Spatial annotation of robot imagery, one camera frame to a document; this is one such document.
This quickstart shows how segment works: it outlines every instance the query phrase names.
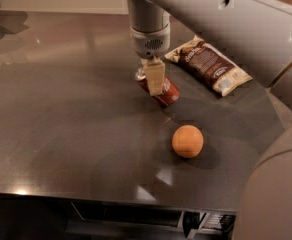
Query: red and brown package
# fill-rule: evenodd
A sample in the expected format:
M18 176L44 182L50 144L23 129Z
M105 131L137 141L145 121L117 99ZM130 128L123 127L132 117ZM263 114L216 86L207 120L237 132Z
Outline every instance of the red and brown package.
M195 37L165 55L223 97L252 77L203 39Z

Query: gray tabletop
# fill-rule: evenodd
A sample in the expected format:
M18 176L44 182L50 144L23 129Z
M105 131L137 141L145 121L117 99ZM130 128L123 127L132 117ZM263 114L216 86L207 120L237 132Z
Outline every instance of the gray tabletop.
M172 19L174 48L193 33ZM283 132L251 81L221 98L176 65L162 109L135 82L127 16L0 13L0 193L236 211L250 170ZM201 155L171 148L200 128Z

